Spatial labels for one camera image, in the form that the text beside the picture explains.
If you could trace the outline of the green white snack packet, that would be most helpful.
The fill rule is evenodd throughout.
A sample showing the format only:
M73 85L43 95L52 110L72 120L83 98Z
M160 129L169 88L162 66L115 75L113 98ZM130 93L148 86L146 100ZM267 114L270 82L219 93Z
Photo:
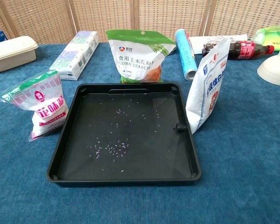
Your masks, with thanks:
M157 31L114 29L106 32L121 82L162 82L161 64L176 43Z

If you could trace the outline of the white printed plastic packet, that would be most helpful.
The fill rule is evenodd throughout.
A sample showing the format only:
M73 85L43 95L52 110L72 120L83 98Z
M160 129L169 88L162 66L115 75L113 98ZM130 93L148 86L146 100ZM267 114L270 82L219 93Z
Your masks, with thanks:
M186 102L191 133L199 129L214 109L224 78L230 43L230 39L221 40L200 61Z

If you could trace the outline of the black square plastic tray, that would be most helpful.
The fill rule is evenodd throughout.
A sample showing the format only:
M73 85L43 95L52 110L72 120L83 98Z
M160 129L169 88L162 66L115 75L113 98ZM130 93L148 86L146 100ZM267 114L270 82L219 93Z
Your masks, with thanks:
M189 185L200 176L174 83L78 86L47 171L62 187Z

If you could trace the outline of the blue cling film roll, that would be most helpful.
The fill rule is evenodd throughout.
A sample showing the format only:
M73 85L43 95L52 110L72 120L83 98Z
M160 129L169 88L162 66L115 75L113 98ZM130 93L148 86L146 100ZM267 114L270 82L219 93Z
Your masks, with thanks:
M190 81L194 78L197 72L197 64L189 41L189 35L184 29L178 29L175 33L175 39L182 64L184 78L185 80Z

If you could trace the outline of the pastel tissue multipack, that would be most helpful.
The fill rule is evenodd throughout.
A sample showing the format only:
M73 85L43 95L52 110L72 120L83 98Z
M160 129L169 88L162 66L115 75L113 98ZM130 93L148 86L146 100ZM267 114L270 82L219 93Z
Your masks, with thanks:
M97 31L78 31L50 66L62 80L77 81L99 44Z

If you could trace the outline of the white flat plastic packet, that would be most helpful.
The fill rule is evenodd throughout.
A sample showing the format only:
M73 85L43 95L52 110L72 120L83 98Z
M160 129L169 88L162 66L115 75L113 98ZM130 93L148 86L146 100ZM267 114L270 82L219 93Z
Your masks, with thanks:
M222 39L227 38L231 41L246 41L248 40L247 34L243 35L218 35L218 36L193 36L189 37L188 40L191 43L193 53L196 54L202 54L202 49L204 44L210 42L210 41L216 41L219 42Z

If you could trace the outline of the woven bamboo folding screen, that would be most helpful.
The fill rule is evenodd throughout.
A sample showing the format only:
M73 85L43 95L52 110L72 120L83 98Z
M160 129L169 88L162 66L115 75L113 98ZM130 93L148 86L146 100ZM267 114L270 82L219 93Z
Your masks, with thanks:
M111 29L252 37L269 26L280 26L280 0L0 0L0 30L39 44L68 43L80 30L106 42Z

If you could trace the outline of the blue tablecloth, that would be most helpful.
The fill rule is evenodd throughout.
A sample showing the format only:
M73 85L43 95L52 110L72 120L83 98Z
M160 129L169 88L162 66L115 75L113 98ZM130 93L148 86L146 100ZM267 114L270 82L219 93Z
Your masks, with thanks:
M0 91L47 69L63 44L0 73ZM29 142L32 112L0 102L0 224L280 224L280 86L262 59L229 61L215 108L194 134L189 186L62 188L46 171L59 132Z

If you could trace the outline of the cola bottle red label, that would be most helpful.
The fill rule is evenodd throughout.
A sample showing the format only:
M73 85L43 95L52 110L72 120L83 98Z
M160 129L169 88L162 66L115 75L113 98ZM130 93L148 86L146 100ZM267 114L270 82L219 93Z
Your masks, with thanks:
M262 56L271 55L273 52L273 45L265 46L254 41L231 41L228 59L254 60Z

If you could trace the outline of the beige lidded lunch box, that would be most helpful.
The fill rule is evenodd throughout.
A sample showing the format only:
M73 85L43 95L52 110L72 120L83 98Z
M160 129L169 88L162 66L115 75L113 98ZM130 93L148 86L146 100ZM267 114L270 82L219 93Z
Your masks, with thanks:
M38 44L29 36L20 36L0 42L0 72L36 59Z

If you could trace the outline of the white upturned bowl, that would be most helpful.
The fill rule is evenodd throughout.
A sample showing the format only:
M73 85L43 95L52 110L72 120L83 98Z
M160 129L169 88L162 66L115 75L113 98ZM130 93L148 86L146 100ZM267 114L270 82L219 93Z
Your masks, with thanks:
M280 85L280 55L266 59L257 69L258 75L276 85Z

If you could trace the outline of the green wet wipes packet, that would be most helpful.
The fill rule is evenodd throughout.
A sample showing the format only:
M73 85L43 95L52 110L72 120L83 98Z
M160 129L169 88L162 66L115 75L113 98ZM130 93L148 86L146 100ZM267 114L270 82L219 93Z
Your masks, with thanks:
M257 30L252 41L263 46L272 45L274 51L280 51L280 26L269 26Z

